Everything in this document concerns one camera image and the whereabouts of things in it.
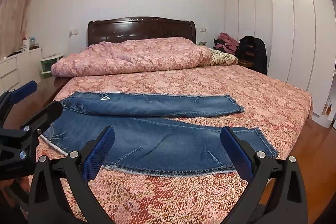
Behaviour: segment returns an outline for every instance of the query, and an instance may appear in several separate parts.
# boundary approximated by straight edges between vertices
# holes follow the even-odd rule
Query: pink floral bedspread
[[[198,67],[123,75],[75,77],[60,91],[61,100],[75,91],[189,95],[231,95],[245,112],[214,118],[177,118],[199,125],[259,127],[288,156],[312,114],[309,93],[238,65]],[[41,141],[37,156],[63,157]],[[220,223],[246,187],[236,172],[164,178],[101,169],[89,186],[117,224]],[[83,218],[66,181],[63,187],[77,217]]]
[[[51,67],[58,77],[114,75],[194,68],[211,61],[211,51],[183,37],[101,42]]]

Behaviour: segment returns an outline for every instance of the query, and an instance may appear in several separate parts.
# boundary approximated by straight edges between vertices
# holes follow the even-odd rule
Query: black jacket
[[[264,42],[256,37],[251,37],[249,35],[239,40],[239,47],[236,51],[236,56],[238,59],[244,59],[246,52],[252,49],[254,57],[252,62],[254,63],[253,70],[267,75],[267,55],[266,47]]]

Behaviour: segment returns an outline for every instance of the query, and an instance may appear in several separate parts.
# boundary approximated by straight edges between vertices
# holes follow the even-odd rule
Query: wooden floor
[[[296,157],[301,169],[311,224],[336,193],[336,129],[307,120],[290,154]],[[272,185],[267,185],[261,203],[266,203]]]

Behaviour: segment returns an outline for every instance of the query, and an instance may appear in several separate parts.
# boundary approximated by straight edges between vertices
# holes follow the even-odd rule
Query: blue jeans
[[[234,169],[221,145],[221,128],[162,118],[212,117],[243,111],[229,96],[75,93],[62,105],[62,116],[44,136],[67,153],[82,149],[110,125],[115,131],[115,143],[105,165],[113,169],[162,176]],[[232,130],[255,150],[277,156],[258,128]]]

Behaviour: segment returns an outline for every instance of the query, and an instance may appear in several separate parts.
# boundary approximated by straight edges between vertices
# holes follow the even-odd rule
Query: wardrobe door
[[[239,0],[238,40],[246,35],[254,36],[254,0]]]
[[[272,51],[267,75],[287,82],[294,40],[293,0],[272,0]]]
[[[238,0],[225,0],[224,31],[232,38],[238,39]]]
[[[316,46],[308,92],[314,113],[321,115],[334,76],[336,57],[336,21],[332,0],[313,0],[316,18]]]
[[[273,12],[272,0],[255,0],[255,32],[254,36],[260,38],[266,47],[267,65],[272,48]]]
[[[313,0],[293,0],[294,46],[288,83],[307,90],[315,51],[315,11]]]

